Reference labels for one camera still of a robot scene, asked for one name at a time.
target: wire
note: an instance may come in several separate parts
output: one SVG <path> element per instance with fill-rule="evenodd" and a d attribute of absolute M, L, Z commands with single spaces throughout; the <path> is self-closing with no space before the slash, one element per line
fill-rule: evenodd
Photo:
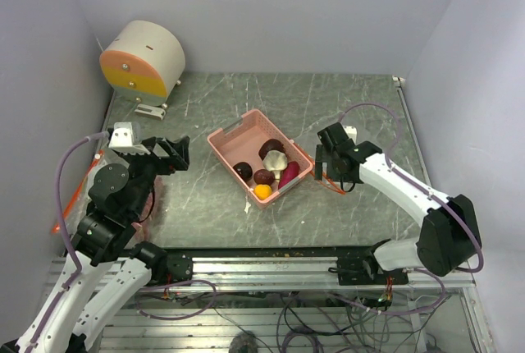
<path fill-rule="evenodd" d="M 479 242 L 477 242 L 477 238 L 474 236 L 473 232 L 468 228 L 467 224 L 463 221 L 463 219 L 443 200 L 438 198 L 437 196 L 433 195 L 429 190 L 427 190 L 425 187 L 419 185 L 414 179 L 412 179 L 410 176 L 404 175 L 401 171 L 398 170 L 397 166 L 393 165 L 390 160 L 390 152 L 395 148 L 395 146 L 399 143 L 399 139 L 401 138 L 401 123 L 399 122 L 399 118 L 395 115 L 395 113 L 389 109 L 388 107 L 379 104 L 379 103 L 357 103 L 354 105 L 351 105 L 350 107 L 346 108 L 341 115 L 339 116 L 338 122 L 341 122 L 343 118 L 346 116 L 346 114 L 353 109 L 357 107 L 362 106 L 373 106 L 382 109 L 383 111 L 386 111 L 390 114 L 390 116 L 394 119 L 396 124 L 396 130 L 395 130 L 395 138 L 392 144 L 389 146 L 389 148 L 385 151 L 385 162 L 388 168 L 398 177 L 403 179 L 404 181 L 408 182 L 410 185 L 421 191 L 426 197 L 429 199 L 433 199 L 436 201 L 443 209 L 452 216 L 452 218 L 461 226 L 465 234 L 467 234 L 468 239 L 472 242 L 472 245 L 474 246 L 474 249 L 476 250 L 477 257 L 478 257 L 478 264 L 475 268 L 463 268 L 463 267 L 457 267 L 459 271 L 464 271 L 468 273 L 478 273 L 483 269 L 483 265 L 485 263 L 485 260 L 483 258 L 482 248 L 479 245 Z"/>
<path fill-rule="evenodd" d="M 215 312 L 217 312 L 217 314 L 219 316 L 221 316 L 223 319 L 225 319 L 226 321 L 228 321 L 228 322 L 232 323 L 234 326 L 236 326 L 240 331 L 244 332 L 247 335 L 250 335 L 251 337 L 254 337 L 257 341 L 261 342 L 270 351 L 270 353 L 274 353 L 273 350 L 271 349 L 271 347 L 265 341 L 263 341 L 261 338 L 256 337 L 255 334 L 253 334 L 253 332 L 246 331 L 244 328 L 242 328 L 234 320 L 231 320 L 231 319 L 227 318 L 226 316 L 220 314 L 219 311 L 217 310 L 217 308 L 213 307 L 213 310 L 215 310 Z"/>
<path fill-rule="evenodd" d="M 428 322 L 430 321 L 430 319 L 432 318 L 432 316 L 434 316 L 434 313 L 450 298 L 451 296 L 447 296 L 444 298 L 444 300 L 428 315 L 428 318 L 427 320 L 425 320 L 425 323 L 423 323 L 423 325 L 418 329 L 418 330 L 415 330 L 415 331 L 412 331 L 396 348 L 395 350 L 393 351 L 393 353 L 395 353 L 413 334 L 415 334 L 416 332 L 419 332 L 419 336 L 421 336 L 421 331 L 427 326 Z M 418 336 L 418 340 L 416 341 L 416 348 L 418 347 L 418 342 L 419 342 L 419 336 Z"/>
<path fill-rule="evenodd" d="M 344 185 L 343 177 L 341 177 L 340 184 L 341 184 L 341 190 L 344 191 L 345 193 L 350 193 L 352 190 L 355 189 L 355 182 L 352 182 L 352 186 L 348 190 L 345 190 L 344 187 L 343 187 L 343 185 Z"/>
<path fill-rule="evenodd" d="M 296 296 L 293 296 L 291 297 L 295 300 L 299 300 L 298 297 Z M 314 329 L 312 329 L 311 327 L 309 327 L 296 313 L 295 311 L 288 305 L 286 306 L 286 303 L 285 303 L 285 300 L 281 297 L 281 301 L 283 303 L 283 305 L 285 305 L 285 312 L 283 313 L 283 317 L 284 317 L 284 320 L 285 320 L 285 324 L 286 326 L 288 326 L 288 329 L 291 331 L 291 332 L 296 332 L 296 333 L 304 333 L 304 334 L 317 334 L 317 335 L 320 335 L 320 336 L 323 336 L 323 337 L 333 337 L 335 335 L 341 335 L 341 333 L 343 333 L 344 331 L 348 330 L 350 328 L 350 326 L 348 327 L 345 327 L 345 328 L 337 328 L 337 331 L 336 332 L 323 332 L 323 331 L 316 331 Z M 288 319 L 286 318 L 286 312 L 288 311 L 288 309 L 290 310 L 290 312 L 295 316 L 295 318 L 303 325 L 303 327 L 305 328 L 305 331 L 299 331 L 297 328 L 292 328 L 290 326 L 290 324 L 288 323 Z"/>
<path fill-rule="evenodd" d="M 358 330 L 355 328 L 354 318 L 352 317 L 353 308 L 351 306 L 345 306 L 345 308 L 346 308 L 346 315 L 348 316 L 348 320 L 350 321 L 350 327 L 352 328 L 352 330 L 354 330 L 354 334 L 358 338 L 359 343 L 361 343 L 361 345 L 363 345 L 367 349 L 373 349 L 373 347 L 371 347 L 363 339 L 361 339 Z"/>
<path fill-rule="evenodd" d="M 171 287 L 187 286 L 187 285 L 191 285 L 193 283 L 204 283 L 204 284 L 210 286 L 213 289 L 213 296 L 212 296 L 212 299 L 210 300 L 210 302 L 208 302 L 203 308 L 197 310 L 196 312 L 193 312 L 192 314 L 185 314 L 183 316 L 178 316 L 178 317 L 175 317 L 175 318 L 172 318 L 172 317 L 167 318 L 167 317 L 164 317 L 164 316 L 158 316 L 156 314 L 149 314 L 148 312 L 144 311 L 140 307 L 141 295 L 135 295 L 135 307 L 139 311 L 139 314 L 142 314 L 143 316 L 145 316 L 147 318 L 150 318 L 150 319 L 173 321 L 173 320 L 186 320 L 186 319 L 189 319 L 189 318 L 193 318 L 194 316 L 197 316 L 197 315 L 201 314 L 202 312 L 204 312 L 206 309 L 212 308 L 213 305 L 215 304 L 215 301 L 217 299 L 217 287 L 213 283 L 211 283 L 209 281 L 204 281 L 202 279 L 193 279 L 193 280 L 189 280 L 189 281 L 171 283 L 169 285 L 164 285 L 164 286 L 143 287 L 142 289 L 139 290 L 139 291 L 156 291 L 156 290 L 162 289 L 162 288 L 169 289 Z"/>
<path fill-rule="evenodd" d="M 151 213 L 153 212 L 153 208 L 155 207 L 155 184 L 153 183 L 153 188 L 151 189 L 151 207 L 149 207 L 148 216 L 146 218 L 138 221 L 138 224 L 144 223 L 148 220 L 148 218 L 151 216 Z"/>
<path fill-rule="evenodd" d="M 421 308 L 416 308 L 416 309 L 411 309 L 411 310 L 382 311 L 382 310 L 369 308 L 369 307 L 363 305 L 360 302 L 348 300 L 348 299 L 346 299 L 346 298 L 344 298 L 342 296 L 339 296 L 337 294 L 334 294 L 334 293 L 329 293 L 329 296 L 331 296 L 333 298 L 336 298 L 337 300 L 343 301 L 346 304 L 350 304 L 350 305 L 352 305 L 354 307 L 364 309 L 367 312 L 370 312 L 370 313 L 373 313 L 373 314 L 381 314 L 381 315 L 385 315 L 385 316 L 396 316 L 396 315 L 398 315 L 398 316 L 406 316 L 406 315 L 409 315 L 409 314 L 420 314 L 422 312 L 426 312 L 426 311 L 428 311 L 430 309 L 434 309 L 434 308 L 438 307 L 441 304 L 441 302 L 443 302 L 443 300 L 446 297 L 446 290 L 445 290 L 445 285 L 443 284 L 443 282 L 436 275 L 434 275 L 433 273 L 427 271 L 424 268 L 414 268 L 413 270 L 415 272 L 417 272 L 417 273 L 424 273 L 424 274 L 428 275 L 429 277 L 433 277 L 434 279 L 436 279 L 436 281 L 439 283 L 439 285 L 441 287 L 441 293 L 440 293 L 439 297 L 437 298 L 437 300 L 434 301 L 433 303 L 429 304 L 429 305 L 422 306 Z"/>

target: gray marble tabletop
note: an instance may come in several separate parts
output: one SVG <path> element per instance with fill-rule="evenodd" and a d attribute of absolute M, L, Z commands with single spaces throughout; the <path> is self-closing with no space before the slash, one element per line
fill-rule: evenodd
<path fill-rule="evenodd" d="M 168 100 L 164 121 L 134 114 L 135 105 L 116 96 L 108 125 L 137 121 L 144 137 L 191 139 L 190 167 L 163 177 L 160 208 L 150 240 L 163 247 L 261 247 L 369 245 L 419 233 L 418 225 L 382 193 L 359 185 L 339 195 L 310 176 L 267 209 L 247 206 L 243 189 L 219 163 L 207 136 L 244 112 L 258 108 L 297 144 L 314 154 L 316 133 L 350 104 L 382 103 L 401 120 L 403 133 L 392 159 L 423 179 L 422 164 L 395 84 L 389 76 L 337 74 L 185 73 Z M 382 110 L 364 107 L 344 123 L 358 128 L 358 142 L 386 148 L 395 123 Z"/>

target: purple cable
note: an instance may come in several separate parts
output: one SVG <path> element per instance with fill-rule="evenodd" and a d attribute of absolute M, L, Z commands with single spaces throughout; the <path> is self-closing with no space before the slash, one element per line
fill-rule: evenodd
<path fill-rule="evenodd" d="M 64 290 L 59 291 L 55 297 L 52 299 L 51 304 L 49 305 L 48 309 L 45 311 L 45 313 L 42 316 L 42 319 L 40 320 L 40 323 L 38 327 L 34 330 L 34 334 L 32 338 L 30 339 L 31 345 L 27 346 L 25 349 L 25 353 L 30 353 L 33 348 L 34 344 L 38 341 L 40 337 L 40 333 L 45 328 L 46 324 L 48 323 L 49 318 L 51 318 L 51 315 L 55 308 L 57 307 L 58 301 L 62 298 L 64 293 L 67 291 L 69 286 L 73 283 L 73 281 L 80 275 L 80 272 L 82 271 L 82 264 L 80 263 L 80 260 L 78 256 L 75 253 L 75 249 L 73 248 L 73 244 L 71 243 L 71 238 L 69 237 L 69 234 L 67 233 L 67 226 L 66 221 L 64 220 L 64 213 L 62 210 L 62 202 L 60 200 L 60 178 L 62 176 L 62 169 L 64 168 L 64 164 L 66 164 L 66 160 L 70 157 L 70 155 L 81 145 L 86 144 L 93 140 L 100 140 L 104 137 L 109 136 L 109 133 L 107 131 L 102 131 L 97 134 L 92 134 L 84 137 L 82 140 L 76 142 L 73 144 L 62 156 L 60 161 L 58 162 L 57 170 L 55 172 L 55 202 L 57 206 L 57 219 L 58 219 L 58 225 L 60 226 L 60 235 L 62 236 L 62 240 L 64 241 L 64 245 L 66 246 L 67 253 L 70 255 L 71 259 L 75 263 L 76 270 L 70 275 L 69 278 L 62 284 L 62 288 Z"/>
<path fill-rule="evenodd" d="M 477 258 L 478 258 L 478 264 L 477 264 L 477 267 L 475 267 L 475 268 L 457 267 L 456 269 L 458 269 L 459 271 L 464 271 L 466 273 L 479 273 L 483 269 L 483 266 L 485 264 L 485 260 L 483 258 L 483 253 L 482 253 L 482 248 L 479 245 L 479 243 L 477 242 L 477 239 L 474 236 L 473 232 L 470 230 L 470 228 L 468 228 L 467 224 L 463 221 L 463 219 L 449 205 L 447 205 L 447 203 L 445 203 L 444 201 L 439 199 L 437 196 L 433 195 L 429 190 L 427 190 L 423 186 L 419 185 L 416 181 L 411 179 L 409 176 L 404 175 L 397 168 L 392 167 L 392 162 L 390 160 L 390 156 L 389 155 L 390 155 L 390 152 L 394 149 L 394 147 L 399 143 L 399 139 L 401 138 L 401 123 L 399 122 L 399 119 L 395 115 L 395 113 L 392 110 L 390 110 L 388 107 L 386 107 L 386 106 L 384 106 L 382 104 L 379 104 L 379 103 L 369 103 L 369 102 L 357 103 L 357 104 L 351 105 L 350 107 L 346 108 L 346 110 L 343 113 L 341 113 L 341 115 L 339 116 L 338 122 L 341 122 L 343 120 L 343 118 L 345 117 L 345 115 L 348 112 L 350 112 L 351 110 L 353 110 L 353 109 L 355 109 L 357 107 L 362 107 L 362 106 L 367 106 L 367 105 L 373 106 L 373 107 L 377 107 L 377 108 L 382 109 L 383 111 L 388 112 L 390 114 L 390 116 L 393 117 L 394 120 L 395 120 L 395 124 L 396 124 L 395 140 L 390 145 L 388 150 L 385 151 L 385 162 L 386 162 L 386 165 L 388 166 L 388 168 L 395 175 L 397 175 L 398 177 L 400 177 L 404 181 L 408 182 L 410 185 L 414 186 L 416 189 L 420 190 L 427 198 L 433 199 L 434 201 L 436 201 L 461 226 L 463 231 L 467 234 L 468 239 L 472 242 L 472 245 L 474 246 L 474 249 L 476 250 L 476 254 L 477 254 Z"/>
<path fill-rule="evenodd" d="M 140 308 L 140 299 L 137 299 L 137 298 L 140 298 L 140 297 L 137 297 L 137 296 L 135 297 L 135 306 L 136 306 L 136 308 L 137 308 L 137 310 L 139 311 L 140 314 L 142 314 L 143 316 L 145 316 L 147 318 L 150 318 L 150 319 L 156 319 L 156 320 L 185 320 L 185 319 L 193 318 L 194 316 L 197 316 L 198 314 L 201 314 L 205 310 L 210 309 L 213 306 L 213 304 L 215 304 L 215 300 L 217 298 L 217 288 L 216 288 L 216 286 L 213 283 L 211 283 L 209 281 L 195 279 L 195 280 L 191 280 L 191 281 L 183 281 L 183 282 L 171 283 L 169 285 L 164 285 L 164 286 L 143 287 L 142 289 L 139 290 L 139 291 L 156 291 L 158 289 L 169 289 L 170 287 L 187 286 L 187 285 L 191 285 L 193 283 L 204 283 L 204 284 L 210 286 L 213 289 L 213 296 L 212 296 L 212 299 L 210 300 L 209 303 L 207 303 L 202 309 L 199 309 L 198 311 L 193 312 L 192 314 L 186 314 L 184 316 L 178 316 L 176 318 L 165 318 L 164 316 L 157 316 L 156 314 L 149 314 L 149 313 L 143 311 L 142 308 Z"/>

